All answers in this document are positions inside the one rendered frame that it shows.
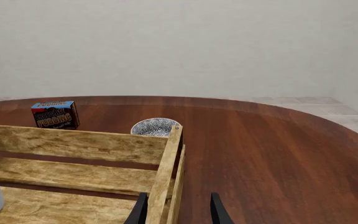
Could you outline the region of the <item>blue patterned bowl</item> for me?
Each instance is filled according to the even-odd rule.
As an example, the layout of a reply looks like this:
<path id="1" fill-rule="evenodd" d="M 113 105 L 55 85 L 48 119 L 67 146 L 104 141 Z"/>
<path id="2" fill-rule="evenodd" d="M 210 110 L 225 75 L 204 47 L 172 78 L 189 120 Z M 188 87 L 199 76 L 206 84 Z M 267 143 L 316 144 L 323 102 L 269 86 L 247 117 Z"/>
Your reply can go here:
<path id="1" fill-rule="evenodd" d="M 181 126 L 180 123 L 167 118 L 151 118 L 139 121 L 131 128 L 131 134 L 139 136 L 168 137 L 172 126 Z"/>

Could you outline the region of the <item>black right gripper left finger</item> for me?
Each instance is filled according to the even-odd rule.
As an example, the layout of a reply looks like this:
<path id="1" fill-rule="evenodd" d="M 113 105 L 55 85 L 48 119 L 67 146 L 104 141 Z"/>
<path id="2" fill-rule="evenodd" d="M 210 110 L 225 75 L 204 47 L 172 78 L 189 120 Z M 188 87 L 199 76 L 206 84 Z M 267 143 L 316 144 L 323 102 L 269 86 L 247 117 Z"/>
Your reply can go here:
<path id="1" fill-rule="evenodd" d="M 139 197 L 124 224 L 145 224 L 147 209 L 148 196 L 145 192 L 142 192 L 139 194 Z"/>

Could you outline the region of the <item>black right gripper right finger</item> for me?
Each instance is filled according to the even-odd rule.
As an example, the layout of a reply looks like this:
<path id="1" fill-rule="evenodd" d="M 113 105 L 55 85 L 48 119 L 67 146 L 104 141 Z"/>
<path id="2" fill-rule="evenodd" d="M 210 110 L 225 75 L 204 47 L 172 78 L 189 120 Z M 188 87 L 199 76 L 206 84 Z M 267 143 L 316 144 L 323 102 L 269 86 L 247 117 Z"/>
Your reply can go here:
<path id="1" fill-rule="evenodd" d="M 210 199 L 210 212 L 213 224 L 234 224 L 227 213 L 218 193 L 213 192 Z"/>

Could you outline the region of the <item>wooden slat tray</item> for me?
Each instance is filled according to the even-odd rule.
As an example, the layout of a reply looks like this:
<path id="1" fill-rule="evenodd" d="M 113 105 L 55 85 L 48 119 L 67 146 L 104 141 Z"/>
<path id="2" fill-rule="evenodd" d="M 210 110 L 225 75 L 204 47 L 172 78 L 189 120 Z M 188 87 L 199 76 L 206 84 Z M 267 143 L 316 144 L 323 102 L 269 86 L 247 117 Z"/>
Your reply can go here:
<path id="1" fill-rule="evenodd" d="M 0 224 L 124 224 L 139 194 L 145 224 L 177 224 L 183 128 L 168 137 L 0 125 Z"/>

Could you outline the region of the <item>chocolate pudding box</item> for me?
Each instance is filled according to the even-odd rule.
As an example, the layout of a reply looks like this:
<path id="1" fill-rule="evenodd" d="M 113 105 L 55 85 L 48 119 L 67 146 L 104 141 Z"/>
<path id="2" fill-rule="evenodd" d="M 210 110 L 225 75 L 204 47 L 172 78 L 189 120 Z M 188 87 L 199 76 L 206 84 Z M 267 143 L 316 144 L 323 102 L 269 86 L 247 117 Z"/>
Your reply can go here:
<path id="1" fill-rule="evenodd" d="M 38 128 L 76 130 L 80 125 L 74 101 L 36 103 L 31 112 Z"/>

